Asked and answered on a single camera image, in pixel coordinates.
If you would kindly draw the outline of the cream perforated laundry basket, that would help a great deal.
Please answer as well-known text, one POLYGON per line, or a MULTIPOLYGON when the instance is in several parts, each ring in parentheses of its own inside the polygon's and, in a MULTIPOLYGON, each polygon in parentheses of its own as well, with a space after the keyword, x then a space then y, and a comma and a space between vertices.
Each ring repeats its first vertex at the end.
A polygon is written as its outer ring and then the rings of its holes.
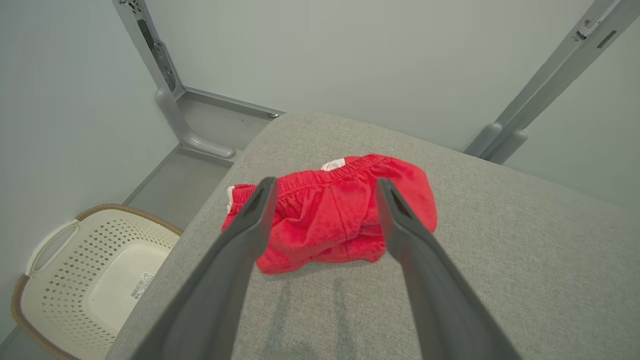
POLYGON ((106 360, 138 300, 183 231, 142 210, 105 203, 50 232, 14 287, 18 327, 57 360, 106 360))

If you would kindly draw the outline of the white barcode sticker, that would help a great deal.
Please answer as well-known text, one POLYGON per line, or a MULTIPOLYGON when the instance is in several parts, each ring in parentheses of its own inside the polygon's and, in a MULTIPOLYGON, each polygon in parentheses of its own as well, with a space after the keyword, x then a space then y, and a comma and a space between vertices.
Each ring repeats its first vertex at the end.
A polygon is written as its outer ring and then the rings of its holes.
POLYGON ((153 281, 153 278, 154 278, 154 274, 153 273, 144 272, 140 276, 140 278, 137 281, 137 283, 135 283, 135 286, 133 287, 133 289, 131 290, 131 292, 129 294, 130 298, 135 300, 135 301, 139 300, 140 297, 142 296, 142 294, 144 294, 144 292, 146 291, 148 286, 153 281))

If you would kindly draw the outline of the grey double partition post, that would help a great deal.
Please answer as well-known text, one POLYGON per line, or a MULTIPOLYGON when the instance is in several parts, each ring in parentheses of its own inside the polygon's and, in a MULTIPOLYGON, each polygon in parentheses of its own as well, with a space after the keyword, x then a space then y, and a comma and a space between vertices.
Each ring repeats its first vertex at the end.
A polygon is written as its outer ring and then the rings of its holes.
POLYGON ((638 17, 640 0, 594 0, 514 100, 464 152, 504 164, 528 140, 527 127, 638 17))

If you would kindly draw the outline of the red shorts with white stripe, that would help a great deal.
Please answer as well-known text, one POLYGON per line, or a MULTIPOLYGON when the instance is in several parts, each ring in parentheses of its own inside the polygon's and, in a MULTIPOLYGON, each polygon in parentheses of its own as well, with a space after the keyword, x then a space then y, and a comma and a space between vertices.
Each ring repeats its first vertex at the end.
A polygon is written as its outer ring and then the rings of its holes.
POLYGON ((278 179, 268 245, 256 262, 259 270, 277 275, 311 262, 377 262, 386 253, 375 195, 379 178, 390 180, 422 224, 436 230, 437 208, 425 171, 375 153, 347 156, 278 179))

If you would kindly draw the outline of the grey slotted corner post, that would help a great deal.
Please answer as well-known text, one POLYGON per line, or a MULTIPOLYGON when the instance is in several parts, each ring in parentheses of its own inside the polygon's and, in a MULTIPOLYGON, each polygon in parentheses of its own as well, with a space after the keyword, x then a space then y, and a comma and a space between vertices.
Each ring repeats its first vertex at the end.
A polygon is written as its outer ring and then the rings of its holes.
POLYGON ((146 0, 110 0, 140 54, 157 89, 154 101, 179 143, 187 150, 230 160, 239 154, 233 146, 207 139, 191 128, 178 99, 186 93, 169 50, 160 39, 146 0))

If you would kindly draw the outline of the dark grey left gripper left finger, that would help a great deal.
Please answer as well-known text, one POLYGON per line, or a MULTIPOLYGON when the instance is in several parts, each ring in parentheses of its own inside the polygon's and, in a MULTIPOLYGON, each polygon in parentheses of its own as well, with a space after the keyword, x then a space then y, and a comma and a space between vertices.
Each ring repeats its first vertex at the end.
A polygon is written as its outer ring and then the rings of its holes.
POLYGON ((266 250, 277 198, 277 178, 263 178, 130 360, 231 360, 250 276, 266 250))

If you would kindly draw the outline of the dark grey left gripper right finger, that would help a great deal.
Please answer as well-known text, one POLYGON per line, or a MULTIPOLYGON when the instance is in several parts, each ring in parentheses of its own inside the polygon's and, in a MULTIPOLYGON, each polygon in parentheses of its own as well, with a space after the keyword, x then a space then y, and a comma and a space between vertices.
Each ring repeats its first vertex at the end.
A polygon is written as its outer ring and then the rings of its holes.
POLYGON ((402 268, 422 360, 522 360, 393 182, 380 178, 375 191, 387 251, 402 268))

